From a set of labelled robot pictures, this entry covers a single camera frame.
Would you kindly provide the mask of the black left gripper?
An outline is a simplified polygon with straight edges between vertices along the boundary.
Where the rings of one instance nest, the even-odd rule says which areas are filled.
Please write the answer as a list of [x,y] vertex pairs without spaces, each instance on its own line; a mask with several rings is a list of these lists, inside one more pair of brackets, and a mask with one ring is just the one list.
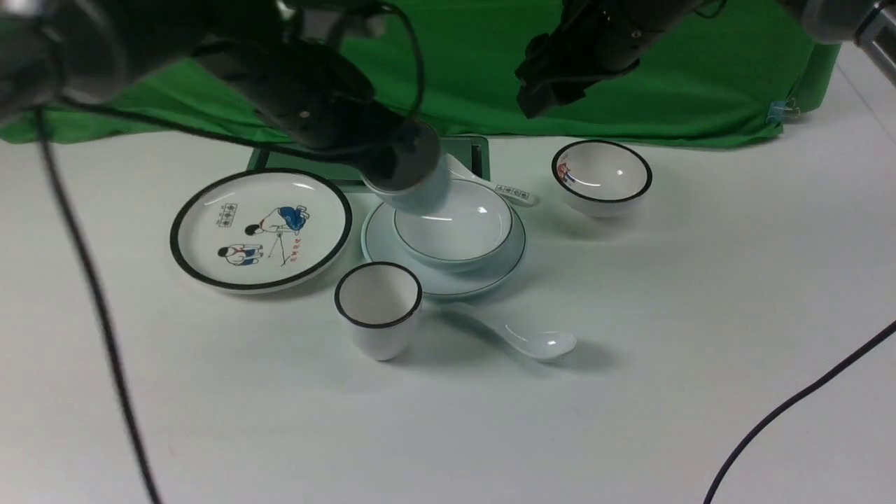
[[412,148],[421,134],[414,119],[375,99],[355,64],[325,45],[263,47],[219,39],[192,57],[303,147],[308,160],[357,163],[398,146]]

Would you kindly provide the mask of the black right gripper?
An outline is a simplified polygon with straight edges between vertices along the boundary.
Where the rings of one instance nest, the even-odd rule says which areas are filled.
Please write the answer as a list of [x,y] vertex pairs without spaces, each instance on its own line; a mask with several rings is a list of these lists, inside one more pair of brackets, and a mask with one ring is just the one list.
[[526,118],[585,98],[596,83],[621,78],[701,1],[563,1],[551,33],[528,42],[515,76]]

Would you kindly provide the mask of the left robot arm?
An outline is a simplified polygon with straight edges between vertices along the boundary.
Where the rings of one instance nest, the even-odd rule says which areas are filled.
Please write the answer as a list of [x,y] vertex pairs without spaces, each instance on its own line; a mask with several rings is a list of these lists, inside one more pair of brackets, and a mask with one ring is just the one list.
[[[416,90],[405,114],[375,99],[346,37],[403,25]],[[227,84],[310,160],[413,146],[426,78],[409,17],[384,1],[3,1],[2,120],[64,100],[100,105],[179,60]]]

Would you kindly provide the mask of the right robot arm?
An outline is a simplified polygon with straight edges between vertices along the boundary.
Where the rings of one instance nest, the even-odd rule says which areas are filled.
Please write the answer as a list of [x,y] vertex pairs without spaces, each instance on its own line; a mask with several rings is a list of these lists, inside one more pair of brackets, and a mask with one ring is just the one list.
[[[527,118],[585,98],[591,86],[627,76],[701,1],[564,1],[554,31],[531,39],[515,76]],[[854,43],[894,77],[893,1],[781,1],[817,43]]]

